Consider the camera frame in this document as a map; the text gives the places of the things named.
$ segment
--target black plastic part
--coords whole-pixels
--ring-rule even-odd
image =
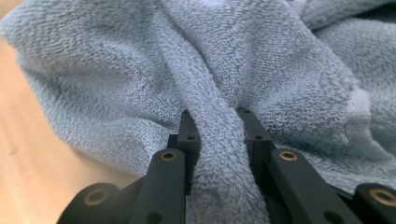
[[[186,157],[186,194],[190,195],[192,175],[200,155],[201,141],[194,120],[187,110],[181,114],[177,148]]]
[[[120,191],[117,203],[113,208],[114,212],[110,217],[108,224],[129,223],[144,179],[145,177],[141,177]]]
[[[98,183],[80,191],[62,212],[58,224],[107,224],[118,199],[115,185]]]
[[[269,169],[276,176],[276,185],[292,216],[291,223],[361,223],[297,151],[274,150]]]
[[[168,148],[152,157],[130,223],[185,223],[185,158]]]
[[[361,184],[352,199],[354,212],[364,223],[396,224],[396,190],[379,184]]]
[[[271,223],[291,223],[291,215],[267,166],[271,152],[276,149],[273,140],[251,110],[239,107],[237,113],[244,121],[250,169],[257,186],[259,186],[262,195],[265,196]]]
[[[177,134],[169,134],[166,148],[177,148]]]
[[[271,152],[276,147],[273,144],[270,134],[262,127],[253,112],[239,107],[237,113],[245,125],[245,141],[251,172],[256,180],[256,184],[263,191],[264,184],[266,184],[264,180],[266,177],[264,174],[265,164],[268,162]]]

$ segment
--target towel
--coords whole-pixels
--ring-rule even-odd
[[[238,106],[336,187],[396,188],[396,12],[360,15],[390,2],[26,0],[0,35],[66,143],[144,175],[188,109],[187,222],[269,223]]]

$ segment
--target terry cloth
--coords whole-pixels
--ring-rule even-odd
[[[351,18],[389,2],[30,0],[0,34],[66,143],[144,175],[188,109],[188,223],[268,223],[238,106],[336,187],[396,188],[396,13]]]

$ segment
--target screw hole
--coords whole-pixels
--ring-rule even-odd
[[[328,220],[332,224],[343,224],[344,220],[336,213],[334,212],[324,212],[323,213],[324,218]]]
[[[379,203],[396,206],[396,195],[385,189],[371,189],[370,195]]]
[[[105,189],[94,189],[85,195],[84,203],[92,206],[104,202],[108,197],[108,192]]]
[[[172,161],[172,160],[175,160],[176,157],[177,157],[177,155],[173,151],[167,151],[167,152],[164,152],[163,154],[161,154],[161,159],[163,161]]]
[[[147,222],[149,224],[157,224],[163,220],[163,215],[158,212],[152,212],[147,216]]]
[[[297,155],[290,151],[282,151],[279,153],[279,157],[285,161],[297,161]]]

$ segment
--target wooden surface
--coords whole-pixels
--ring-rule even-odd
[[[0,18],[20,1],[0,0]],[[81,189],[123,188],[135,176],[112,170],[61,142],[0,39],[0,224],[55,223]]]

